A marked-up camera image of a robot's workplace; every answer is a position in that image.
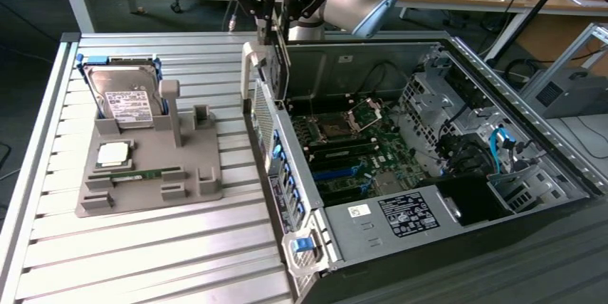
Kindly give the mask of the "green RAM stick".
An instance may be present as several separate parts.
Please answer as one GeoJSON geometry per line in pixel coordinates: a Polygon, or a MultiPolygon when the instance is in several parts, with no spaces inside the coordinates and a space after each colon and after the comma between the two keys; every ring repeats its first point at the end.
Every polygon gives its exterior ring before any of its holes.
{"type": "Polygon", "coordinates": [[[149,169],[141,171],[129,171],[129,172],[117,172],[109,175],[109,178],[113,182],[128,182],[128,181],[138,181],[138,180],[148,180],[148,179],[158,179],[161,178],[161,170],[160,169],[149,169]]]}

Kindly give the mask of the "blue disk caddy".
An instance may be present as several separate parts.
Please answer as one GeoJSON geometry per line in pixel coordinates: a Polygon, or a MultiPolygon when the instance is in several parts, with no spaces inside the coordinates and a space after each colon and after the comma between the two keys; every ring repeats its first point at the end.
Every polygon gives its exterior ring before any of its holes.
{"type": "MultiPolygon", "coordinates": [[[[162,74],[161,74],[161,62],[160,59],[156,56],[150,56],[146,58],[117,58],[117,57],[110,57],[110,56],[89,56],[84,57],[84,55],[78,54],[77,55],[77,71],[81,74],[81,77],[84,79],[85,85],[88,86],[88,89],[90,91],[88,82],[84,77],[84,66],[86,64],[90,65],[105,65],[105,64],[116,64],[118,61],[126,61],[128,63],[152,63],[156,66],[157,69],[157,75],[160,77],[160,80],[162,80],[162,74]]],[[[162,100],[162,105],[164,105],[164,114],[166,113],[166,106],[162,100]]]]}

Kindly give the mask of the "black RAM stick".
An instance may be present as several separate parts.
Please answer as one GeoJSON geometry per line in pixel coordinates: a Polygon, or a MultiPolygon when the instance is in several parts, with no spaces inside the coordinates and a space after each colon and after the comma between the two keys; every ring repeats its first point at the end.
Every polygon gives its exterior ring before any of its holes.
{"type": "Polygon", "coordinates": [[[309,147],[309,162],[334,160],[342,157],[356,157],[373,153],[378,143],[368,140],[352,140],[345,142],[328,143],[309,147]]]}

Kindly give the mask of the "graphics card with metal bracket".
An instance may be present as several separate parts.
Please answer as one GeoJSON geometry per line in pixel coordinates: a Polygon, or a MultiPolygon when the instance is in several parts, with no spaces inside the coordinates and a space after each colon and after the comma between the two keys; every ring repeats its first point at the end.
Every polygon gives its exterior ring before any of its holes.
{"type": "Polygon", "coordinates": [[[256,24],[257,41],[265,53],[262,75],[274,101],[282,101],[289,76],[286,53],[289,18],[286,16],[286,5],[282,2],[276,2],[276,0],[261,0],[261,3],[262,12],[256,24]]]}

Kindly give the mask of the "silver CPU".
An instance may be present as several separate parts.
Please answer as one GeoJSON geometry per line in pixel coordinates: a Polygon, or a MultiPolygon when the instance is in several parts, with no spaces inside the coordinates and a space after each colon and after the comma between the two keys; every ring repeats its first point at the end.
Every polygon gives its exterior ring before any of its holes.
{"type": "Polygon", "coordinates": [[[129,160],[130,145],[128,142],[102,142],[97,149],[96,168],[122,167],[129,160]]]}

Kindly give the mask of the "grey machine housing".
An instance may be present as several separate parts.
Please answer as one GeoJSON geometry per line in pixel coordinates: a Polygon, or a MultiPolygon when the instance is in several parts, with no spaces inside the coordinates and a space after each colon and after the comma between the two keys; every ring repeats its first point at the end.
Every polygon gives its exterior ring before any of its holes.
{"type": "Polygon", "coordinates": [[[581,67],[548,77],[541,70],[521,89],[521,98],[545,119],[608,114],[608,77],[581,67]]]}

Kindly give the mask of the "grey parts rack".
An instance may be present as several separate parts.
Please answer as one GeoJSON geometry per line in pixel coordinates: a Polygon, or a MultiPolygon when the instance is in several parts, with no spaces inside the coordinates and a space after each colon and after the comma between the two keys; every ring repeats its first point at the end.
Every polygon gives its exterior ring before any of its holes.
{"type": "Polygon", "coordinates": [[[153,117],[153,126],[120,129],[110,119],[96,119],[78,189],[74,214],[84,218],[128,211],[216,201],[222,198],[220,147],[214,115],[206,105],[177,110],[180,84],[160,82],[168,113],[153,117]],[[122,167],[96,168],[102,142],[128,142],[122,167]],[[161,178],[113,182],[112,173],[161,170],[161,178]]]}

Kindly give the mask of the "CPU socket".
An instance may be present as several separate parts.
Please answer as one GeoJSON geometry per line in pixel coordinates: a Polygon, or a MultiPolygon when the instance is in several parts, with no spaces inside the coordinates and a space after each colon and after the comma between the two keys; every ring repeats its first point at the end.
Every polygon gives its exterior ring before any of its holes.
{"type": "Polygon", "coordinates": [[[312,141],[318,143],[356,140],[362,137],[362,134],[352,128],[345,112],[310,115],[306,119],[306,127],[312,141]]]}

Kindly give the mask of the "grey power supply unit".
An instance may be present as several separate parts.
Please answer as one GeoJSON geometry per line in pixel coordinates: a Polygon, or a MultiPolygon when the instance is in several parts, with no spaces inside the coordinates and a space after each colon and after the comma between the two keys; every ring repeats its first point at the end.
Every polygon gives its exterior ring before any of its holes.
{"type": "Polygon", "coordinates": [[[464,232],[436,186],[325,209],[341,260],[361,263],[464,232]]]}

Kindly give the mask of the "blue expansion slot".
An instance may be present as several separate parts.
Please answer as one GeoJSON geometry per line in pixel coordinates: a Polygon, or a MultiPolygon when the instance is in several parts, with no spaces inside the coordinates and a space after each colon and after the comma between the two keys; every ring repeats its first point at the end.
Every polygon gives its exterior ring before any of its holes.
{"type": "Polygon", "coordinates": [[[316,181],[325,181],[342,177],[352,177],[357,174],[360,166],[346,167],[341,169],[325,170],[312,173],[312,178],[316,181]]]}

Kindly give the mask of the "aluminium profile frame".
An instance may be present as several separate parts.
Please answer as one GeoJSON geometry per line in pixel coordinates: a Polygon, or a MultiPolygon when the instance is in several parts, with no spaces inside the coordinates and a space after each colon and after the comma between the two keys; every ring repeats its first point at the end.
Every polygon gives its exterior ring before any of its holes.
{"type": "Polygon", "coordinates": [[[608,23],[592,23],[546,69],[552,78],[568,68],[581,68],[608,78],[608,23]]]}

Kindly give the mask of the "metal drive cage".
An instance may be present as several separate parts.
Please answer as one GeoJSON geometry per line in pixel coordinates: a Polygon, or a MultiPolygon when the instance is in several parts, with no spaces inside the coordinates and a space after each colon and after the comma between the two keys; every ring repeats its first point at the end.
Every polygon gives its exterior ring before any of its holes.
{"type": "Polygon", "coordinates": [[[412,73],[398,99],[402,135],[416,147],[432,150],[442,134],[461,134],[464,125],[452,117],[470,113],[466,100],[448,78],[461,71],[446,51],[430,55],[412,73]]]}

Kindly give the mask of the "metal socket cover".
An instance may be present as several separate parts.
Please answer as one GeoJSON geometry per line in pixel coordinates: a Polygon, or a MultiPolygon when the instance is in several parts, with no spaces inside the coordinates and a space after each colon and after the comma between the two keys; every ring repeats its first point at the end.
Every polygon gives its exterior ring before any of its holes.
{"type": "Polygon", "coordinates": [[[381,105],[365,98],[348,110],[345,117],[352,130],[362,132],[382,118],[381,105]]]}

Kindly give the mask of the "silver hard disk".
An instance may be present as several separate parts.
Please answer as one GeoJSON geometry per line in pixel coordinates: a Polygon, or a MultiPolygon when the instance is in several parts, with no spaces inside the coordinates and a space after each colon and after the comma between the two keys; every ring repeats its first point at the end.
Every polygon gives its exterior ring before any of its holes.
{"type": "Polygon", "coordinates": [[[84,66],[84,77],[97,103],[97,117],[110,119],[120,129],[153,126],[153,117],[164,114],[160,77],[152,63],[84,66]]]}

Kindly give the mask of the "grey chipset heatsink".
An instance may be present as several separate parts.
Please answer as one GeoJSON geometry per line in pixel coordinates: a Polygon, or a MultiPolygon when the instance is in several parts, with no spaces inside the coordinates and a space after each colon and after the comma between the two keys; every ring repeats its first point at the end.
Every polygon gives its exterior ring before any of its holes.
{"type": "Polygon", "coordinates": [[[388,195],[404,191],[398,178],[390,171],[376,174],[374,188],[378,195],[388,195]]]}

